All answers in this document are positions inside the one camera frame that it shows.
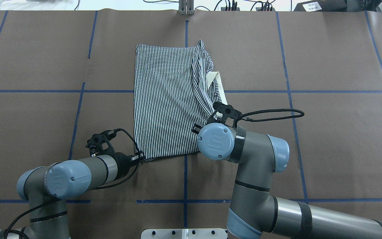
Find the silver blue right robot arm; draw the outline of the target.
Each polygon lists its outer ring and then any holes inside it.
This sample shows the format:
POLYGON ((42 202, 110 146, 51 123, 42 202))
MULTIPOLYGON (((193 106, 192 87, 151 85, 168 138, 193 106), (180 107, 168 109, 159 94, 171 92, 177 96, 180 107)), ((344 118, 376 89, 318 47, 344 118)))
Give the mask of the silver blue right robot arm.
POLYGON ((301 118, 297 109, 268 109, 243 114, 231 105, 213 104, 204 126, 195 124, 199 151, 212 160, 238 165, 228 209, 227 230, 240 239, 259 239, 264 232, 290 239, 382 239, 382 221, 362 218, 273 196, 273 174, 285 170, 288 142, 247 131, 238 121, 251 115, 294 112, 282 119, 301 118))

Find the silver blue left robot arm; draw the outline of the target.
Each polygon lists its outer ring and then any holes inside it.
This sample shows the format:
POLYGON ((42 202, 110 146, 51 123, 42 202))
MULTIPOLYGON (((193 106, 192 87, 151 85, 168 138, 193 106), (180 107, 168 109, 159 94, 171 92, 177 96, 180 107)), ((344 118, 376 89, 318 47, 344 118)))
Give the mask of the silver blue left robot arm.
POLYGON ((0 239, 69 239, 67 200, 92 190, 109 189, 132 177, 146 157, 132 142, 132 155, 116 152, 111 140, 122 128, 105 130, 88 139, 88 158, 55 162, 25 172, 17 181, 17 193, 30 209, 17 216, 0 239))

